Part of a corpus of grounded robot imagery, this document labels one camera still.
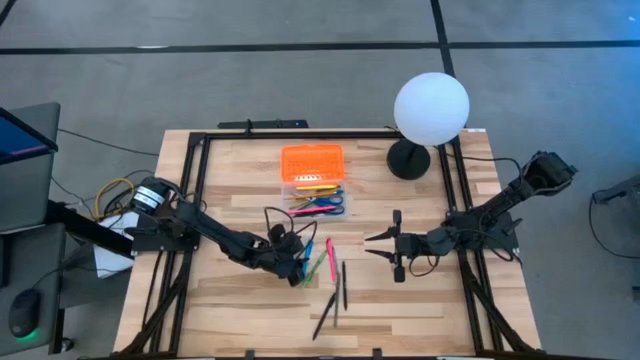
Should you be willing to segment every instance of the computer mouse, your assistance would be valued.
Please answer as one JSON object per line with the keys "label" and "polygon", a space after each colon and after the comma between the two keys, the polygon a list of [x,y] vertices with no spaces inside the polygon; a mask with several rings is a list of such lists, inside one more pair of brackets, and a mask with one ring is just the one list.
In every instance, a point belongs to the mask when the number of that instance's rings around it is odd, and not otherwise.
{"label": "computer mouse", "polygon": [[9,331],[17,338],[25,337],[38,327],[40,292],[27,289],[18,294],[9,308]]}

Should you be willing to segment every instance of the white spherical lamp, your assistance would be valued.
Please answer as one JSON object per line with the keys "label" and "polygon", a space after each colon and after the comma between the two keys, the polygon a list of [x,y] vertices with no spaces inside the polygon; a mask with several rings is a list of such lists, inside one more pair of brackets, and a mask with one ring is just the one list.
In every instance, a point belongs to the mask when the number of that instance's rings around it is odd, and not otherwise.
{"label": "white spherical lamp", "polygon": [[464,128],[469,117],[469,95],[447,74],[420,74],[400,89],[393,115],[406,139],[389,149],[387,164],[399,178],[414,180],[431,164],[424,145],[444,144]]}

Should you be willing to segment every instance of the computer monitor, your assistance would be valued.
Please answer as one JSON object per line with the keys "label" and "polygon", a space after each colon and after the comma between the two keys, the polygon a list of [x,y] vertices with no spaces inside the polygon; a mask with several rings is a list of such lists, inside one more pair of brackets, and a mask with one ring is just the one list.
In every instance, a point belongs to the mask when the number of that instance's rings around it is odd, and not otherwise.
{"label": "computer monitor", "polygon": [[0,165],[58,151],[58,146],[0,108]]}

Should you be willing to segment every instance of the white paper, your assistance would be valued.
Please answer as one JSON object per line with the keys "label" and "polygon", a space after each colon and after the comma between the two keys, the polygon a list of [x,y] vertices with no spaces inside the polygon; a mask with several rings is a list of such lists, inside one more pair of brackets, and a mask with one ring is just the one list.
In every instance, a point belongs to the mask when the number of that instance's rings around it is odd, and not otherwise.
{"label": "white paper", "polygon": [[[120,215],[111,216],[100,222],[100,225],[104,227],[110,227],[111,231],[123,235],[127,239],[133,241],[133,236],[124,232],[124,229],[128,227],[135,227],[138,224],[138,214],[130,211],[125,213],[122,218]],[[97,245],[93,245],[93,254],[96,259],[96,271],[99,278],[104,279],[111,275],[115,275],[115,272],[104,271],[100,269],[123,271],[133,266],[133,260],[112,253],[109,250],[103,249]]]}

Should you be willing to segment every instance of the wooden table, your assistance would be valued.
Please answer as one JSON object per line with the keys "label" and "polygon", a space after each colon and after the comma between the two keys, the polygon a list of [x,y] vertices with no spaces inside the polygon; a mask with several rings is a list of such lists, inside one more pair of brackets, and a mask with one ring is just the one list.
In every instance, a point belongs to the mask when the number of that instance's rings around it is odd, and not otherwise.
{"label": "wooden table", "polygon": [[[188,134],[186,130],[165,133],[157,176],[180,182]],[[460,138],[464,155],[492,157],[483,130],[465,130]],[[389,263],[364,251],[392,250],[392,240],[365,245],[364,239],[392,224],[393,209],[403,212],[403,231],[424,233],[439,226],[448,206],[435,149],[429,148],[432,164],[427,174],[416,181],[403,181],[386,166],[387,150],[394,140],[214,140],[203,196],[207,214],[230,228],[266,237],[262,208],[282,203],[282,146],[319,142],[343,146],[347,171],[348,219],[321,223],[316,235],[318,244],[331,236],[339,259],[347,264],[349,308],[346,312],[340,309],[339,326],[333,328],[330,315],[317,340],[311,340],[334,290],[328,265],[321,266],[309,288],[290,288],[275,275],[231,262],[214,242],[203,238],[191,268],[178,355],[243,356],[246,349],[254,349],[257,356],[370,356],[375,347],[381,347],[385,355],[473,354],[455,254],[442,258],[432,274],[414,278],[407,272],[406,282],[396,284]],[[461,206],[455,162],[450,160]],[[500,191],[492,162],[466,160],[465,164],[474,204],[482,204]],[[194,165],[192,183],[196,171]],[[298,221],[296,226],[304,223]],[[314,247],[312,261],[322,248]],[[496,304],[525,341],[539,346],[520,266],[489,251],[486,257]],[[136,258],[114,350],[126,346],[140,330],[155,258],[154,253]],[[420,258],[414,271],[428,268],[426,258]],[[162,269],[161,265],[151,309]],[[477,306],[485,347],[490,348],[486,316]],[[170,310],[161,349],[168,348],[172,319]]]}

